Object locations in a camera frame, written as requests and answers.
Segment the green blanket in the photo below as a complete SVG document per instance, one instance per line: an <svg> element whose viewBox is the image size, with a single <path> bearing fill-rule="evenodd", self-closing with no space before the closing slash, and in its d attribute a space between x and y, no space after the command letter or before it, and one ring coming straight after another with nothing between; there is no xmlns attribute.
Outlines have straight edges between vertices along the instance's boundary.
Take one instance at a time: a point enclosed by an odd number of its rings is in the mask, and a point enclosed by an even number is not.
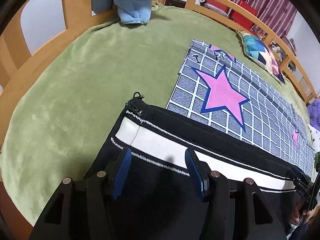
<svg viewBox="0 0 320 240"><path fill-rule="evenodd" d="M2 177L32 225L65 177L82 179L135 91L148 104L166 106L192 39L211 43L257 71L309 123L291 83L280 85L245 57L236 33L223 25L162 5L153 6L145 26L111 20L70 44L13 113L0 159Z"/></svg>

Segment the pink star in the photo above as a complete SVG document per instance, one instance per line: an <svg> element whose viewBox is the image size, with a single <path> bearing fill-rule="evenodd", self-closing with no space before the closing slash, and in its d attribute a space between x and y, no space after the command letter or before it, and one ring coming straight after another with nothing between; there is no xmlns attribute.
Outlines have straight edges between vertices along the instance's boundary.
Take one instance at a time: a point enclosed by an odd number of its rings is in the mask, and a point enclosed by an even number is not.
<svg viewBox="0 0 320 240"><path fill-rule="evenodd" d="M294 141L294 144L296 145L296 149L298 148L298 145L299 145L298 135L299 135L299 132L297 132L296 129L293 128L293 130L292 130L292 140Z"/></svg>
<svg viewBox="0 0 320 240"><path fill-rule="evenodd" d="M195 68L193 68L193 70L208 86L207 95L204 100L201 113L225 109L244 129L241 105L248 102L249 99L231 87L226 75L225 66L220 69L215 77Z"/></svg>
<svg viewBox="0 0 320 240"><path fill-rule="evenodd" d="M219 49L218 47L216 47L214 45L210 46L210 50L217 51L217 52L223 52L230 58L231 61L236 62L236 58L234 56L230 55L229 53L226 53L225 51L223 51L222 49Z"/></svg>

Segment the grid patterned mat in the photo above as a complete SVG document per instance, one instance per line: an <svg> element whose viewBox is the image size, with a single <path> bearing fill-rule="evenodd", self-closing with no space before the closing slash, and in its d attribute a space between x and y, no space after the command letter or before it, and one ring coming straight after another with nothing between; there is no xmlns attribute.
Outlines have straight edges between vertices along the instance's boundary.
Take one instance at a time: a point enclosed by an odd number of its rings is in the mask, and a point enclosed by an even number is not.
<svg viewBox="0 0 320 240"><path fill-rule="evenodd" d="M196 70L217 78L224 67L232 89L249 99L240 105L243 125L228 109L203 111L208 84ZM258 73L226 52L197 40L191 42L179 73L167 109L260 147L311 176L314 150L303 121Z"/></svg>

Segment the zipper pull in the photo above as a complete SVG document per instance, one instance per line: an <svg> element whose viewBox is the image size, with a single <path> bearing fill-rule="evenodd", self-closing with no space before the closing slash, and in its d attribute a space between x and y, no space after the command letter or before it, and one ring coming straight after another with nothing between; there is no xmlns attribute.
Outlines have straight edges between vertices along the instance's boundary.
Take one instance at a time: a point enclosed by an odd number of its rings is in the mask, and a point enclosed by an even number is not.
<svg viewBox="0 0 320 240"><path fill-rule="evenodd" d="M127 101L125 103L125 106L127 106L128 108L130 108L131 111L133 111L137 116L140 116L142 114L142 110L137 108L134 104L133 104L133 100L134 99L138 99L138 100L142 100L144 98L144 95L140 94L139 92L135 92L133 94L132 99L130 99L129 101Z"/></svg>
<svg viewBox="0 0 320 240"><path fill-rule="evenodd" d="M143 98L144 98L144 95L140 94L139 92L135 92L132 97L132 99L140 99L140 100L142 100Z"/></svg>

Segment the zipper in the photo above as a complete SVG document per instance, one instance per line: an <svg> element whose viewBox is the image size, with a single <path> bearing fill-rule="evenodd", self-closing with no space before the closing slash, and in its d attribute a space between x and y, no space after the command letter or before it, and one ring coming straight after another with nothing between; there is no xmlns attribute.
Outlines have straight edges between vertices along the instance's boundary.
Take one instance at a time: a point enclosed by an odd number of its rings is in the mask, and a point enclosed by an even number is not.
<svg viewBox="0 0 320 240"><path fill-rule="evenodd" d="M129 101L127 101L125 103L125 106L131 110L134 114L136 114L137 116L141 116L142 114L142 110L139 109L137 106L135 106L134 101L135 100L143 100L144 95L140 94L139 92L135 92L133 94L132 99L130 99Z"/></svg>

